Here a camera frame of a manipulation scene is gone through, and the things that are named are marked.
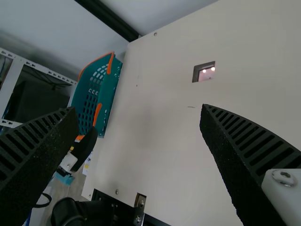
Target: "metal shelf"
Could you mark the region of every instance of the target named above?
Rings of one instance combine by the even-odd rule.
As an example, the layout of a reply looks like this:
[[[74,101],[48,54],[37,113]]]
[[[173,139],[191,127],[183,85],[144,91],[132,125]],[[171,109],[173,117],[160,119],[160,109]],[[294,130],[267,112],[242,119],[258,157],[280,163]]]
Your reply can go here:
[[[20,56],[14,54],[12,52],[9,52],[3,48],[0,48],[0,55],[3,55],[5,57],[13,60],[11,63],[11,66],[9,68],[9,71],[5,77],[5,80],[3,81],[2,88],[0,89],[0,116],[1,117],[4,114],[4,111],[7,107],[7,104],[11,97],[11,94],[13,93],[16,82],[20,76],[20,72],[22,71],[24,65],[34,68],[35,70],[38,70],[42,73],[45,73],[49,76],[52,76],[56,79],[59,79],[61,81],[69,83],[71,85],[77,85],[76,81],[74,81],[66,76],[63,76],[60,73],[52,71],[49,68],[46,68],[40,64],[37,64],[37,63],[30,61],[28,59],[25,59],[23,57],[20,57]],[[0,121],[0,126],[14,128],[19,125],[21,125],[21,123],[16,122],[16,121],[9,121],[9,120],[5,120],[5,119],[1,119],[1,121]]]

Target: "floor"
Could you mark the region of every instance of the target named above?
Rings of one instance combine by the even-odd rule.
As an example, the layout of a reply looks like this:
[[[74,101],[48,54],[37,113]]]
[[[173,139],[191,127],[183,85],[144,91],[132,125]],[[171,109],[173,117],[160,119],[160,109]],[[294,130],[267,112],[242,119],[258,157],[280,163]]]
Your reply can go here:
[[[53,206],[60,199],[62,199],[64,197],[71,197],[76,201],[82,201],[82,202],[88,201],[87,199],[85,199],[84,197],[81,196],[81,192],[83,190],[84,183],[86,180],[86,176],[82,174],[82,171],[83,171],[83,166],[76,173],[73,174],[75,179],[70,186],[63,184],[58,179],[54,178],[54,180],[52,181],[52,184],[51,184],[52,201],[51,201],[50,205],[47,206],[44,210],[44,214],[43,214],[42,221],[41,221],[41,226],[47,225],[47,221],[51,215]]]

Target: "white wall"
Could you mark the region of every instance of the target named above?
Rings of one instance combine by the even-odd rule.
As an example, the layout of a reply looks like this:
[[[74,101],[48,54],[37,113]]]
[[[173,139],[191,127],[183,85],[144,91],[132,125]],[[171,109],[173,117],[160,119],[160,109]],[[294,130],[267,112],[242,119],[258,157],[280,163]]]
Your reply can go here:
[[[148,34],[217,0],[100,0],[141,35]]]
[[[0,46],[76,79],[95,58],[128,42],[74,0],[2,0]]]
[[[92,187],[133,205],[138,192],[147,214],[173,226],[242,225],[202,138],[201,107],[242,115],[301,150],[300,9],[299,0],[221,0],[131,42],[85,197]],[[214,60],[214,79],[192,83],[193,67]]]

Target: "teal plastic basket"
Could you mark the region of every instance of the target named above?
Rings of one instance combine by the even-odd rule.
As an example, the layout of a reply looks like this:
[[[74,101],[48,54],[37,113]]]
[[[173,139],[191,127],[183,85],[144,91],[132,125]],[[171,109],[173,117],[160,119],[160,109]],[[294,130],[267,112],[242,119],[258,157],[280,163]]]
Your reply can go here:
[[[79,137],[92,126],[104,137],[122,63],[110,52],[88,64],[80,73],[72,99],[78,114]]]

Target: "orange trim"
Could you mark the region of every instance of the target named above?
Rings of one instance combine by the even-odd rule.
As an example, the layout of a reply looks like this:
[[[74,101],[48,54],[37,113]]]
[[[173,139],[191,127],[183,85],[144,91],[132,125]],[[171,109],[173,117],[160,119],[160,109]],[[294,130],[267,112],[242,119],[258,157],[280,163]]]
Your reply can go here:
[[[112,62],[113,62],[113,59],[114,59],[114,51],[112,51],[112,52],[110,52],[110,53],[107,53],[107,54],[105,54],[105,55],[103,55],[103,56],[97,58],[96,60],[92,61],[91,63],[87,64],[87,65],[84,67],[84,69],[81,70],[81,72],[79,73],[79,78],[77,79],[77,82],[78,82],[79,79],[81,78],[81,75],[83,74],[84,70],[85,70],[90,64],[94,63],[95,61],[97,61],[97,60],[99,60],[99,59],[101,59],[101,58],[103,58],[103,57],[105,57],[105,56],[107,56],[107,55],[109,55],[109,54],[111,54],[111,58],[110,58],[110,60],[109,60],[109,65],[108,65],[108,69],[107,69],[107,74],[111,74]]]
[[[95,124],[96,124],[97,116],[98,116],[101,108],[102,108],[102,103],[99,103],[97,105],[97,107],[96,107],[96,110],[95,110],[95,115],[94,115],[94,120],[93,120],[93,126],[95,126]]]
[[[78,135],[75,139],[76,140],[82,140],[82,138],[84,138],[85,135]]]

